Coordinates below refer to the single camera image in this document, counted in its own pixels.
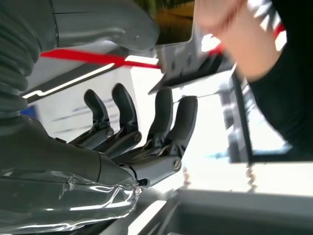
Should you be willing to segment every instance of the tablet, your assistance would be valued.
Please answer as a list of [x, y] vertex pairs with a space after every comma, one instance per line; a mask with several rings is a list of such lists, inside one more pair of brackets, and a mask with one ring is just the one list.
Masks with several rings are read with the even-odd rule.
[[195, 0], [133, 0], [160, 27], [157, 45], [177, 44], [192, 37]]

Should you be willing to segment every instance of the human hand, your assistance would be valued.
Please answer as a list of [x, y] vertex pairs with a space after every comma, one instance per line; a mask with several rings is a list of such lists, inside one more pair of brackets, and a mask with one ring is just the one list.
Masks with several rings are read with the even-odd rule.
[[218, 25], [235, 7], [239, 0], [195, 0], [195, 22], [204, 33]]

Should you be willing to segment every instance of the robotic finger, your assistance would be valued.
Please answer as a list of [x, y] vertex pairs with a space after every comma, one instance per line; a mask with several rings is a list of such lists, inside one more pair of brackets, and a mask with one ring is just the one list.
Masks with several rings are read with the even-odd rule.
[[130, 169], [140, 186], [149, 188], [181, 169], [182, 158], [195, 129], [198, 111], [195, 96], [180, 100], [175, 125], [158, 150], [153, 145], [118, 165]]
[[94, 91], [87, 90], [84, 96], [86, 105], [92, 111], [93, 126], [69, 144], [94, 149], [112, 136], [114, 130], [110, 126], [106, 107]]
[[170, 132], [173, 122], [173, 97], [172, 90], [165, 88], [160, 90], [155, 96], [155, 115], [151, 125], [146, 143], [143, 147], [135, 148], [124, 154], [121, 154], [112, 160], [116, 164], [127, 161], [136, 156], [145, 153], [147, 150], [152, 153], [160, 151], [167, 135]]
[[135, 106], [121, 83], [116, 84], [112, 95], [120, 111], [120, 130], [114, 134], [109, 114], [103, 102], [94, 91], [87, 90], [84, 95], [86, 105], [93, 113], [93, 126], [69, 144], [102, 152], [110, 158], [133, 149], [141, 141]]

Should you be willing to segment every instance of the robotic hand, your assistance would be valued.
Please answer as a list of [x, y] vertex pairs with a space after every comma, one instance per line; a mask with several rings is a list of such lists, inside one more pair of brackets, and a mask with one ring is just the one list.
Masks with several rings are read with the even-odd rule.
[[[118, 140], [108, 138], [107, 114], [91, 92], [89, 106], [100, 111], [94, 112], [94, 130], [75, 140], [86, 148], [51, 138], [40, 122], [19, 113], [27, 101], [18, 92], [27, 89], [26, 77], [41, 52], [96, 40], [150, 49], [158, 36], [156, 24], [129, 0], [0, 1], [0, 234], [68, 231], [127, 216], [140, 186], [178, 171], [193, 130], [195, 97], [180, 101], [174, 127], [161, 132], [166, 137], [158, 145], [160, 151], [153, 151], [158, 135], [152, 131], [145, 148], [123, 157], [135, 146], [121, 141], [138, 131], [128, 128], [135, 116], [121, 114]], [[127, 95], [115, 101], [124, 107], [125, 100], [130, 103]], [[99, 146], [100, 152], [92, 150]]]
[[[93, 94], [92, 100], [97, 100], [97, 105], [94, 104], [91, 108], [94, 113], [94, 124], [87, 132], [87, 134], [84, 133], [70, 143], [103, 152], [114, 163], [133, 173], [139, 186], [147, 188], [180, 170], [181, 159], [195, 129], [198, 110], [196, 97], [182, 98], [177, 108], [175, 124], [170, 131], [173, 121], [172, 91], [168, 88], [161, 90], [156, 95], [155, 117], [150, 127], [146, 144], [131, 150], [141, 140], [141, 133], [138, 131], [135, 107], [123, 85], [117, 84], [112, 92], [113, 99], [121, 113], [121, 130], [108, 139], [107, 135], [102, 135], [103, 130], [96, 128], [99, 124], [95, 122], [95, 117], [102, 117], [103, 114], [106, 114], [106, 121], [103, 126], [104, 130], [111, 128], [108, 125], [106, 108], [91, 90], [88, 90], [85, 94], [85, 101], [88, 107], [91, 106], [86, 99], [87, 94]], [[118, 99], [118, 97], [124, 97], [124, 99]], [[123, 100], [124, 102], [121, 103], [116, 100]]]

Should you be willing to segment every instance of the transparent plastic film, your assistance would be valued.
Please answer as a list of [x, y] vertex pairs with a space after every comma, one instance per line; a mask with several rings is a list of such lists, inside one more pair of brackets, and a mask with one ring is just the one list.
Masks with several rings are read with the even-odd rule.
[[57, 171], [0, 170], [0, 235], [71, 231], [127, 216], [137, 185], [102, 185]]

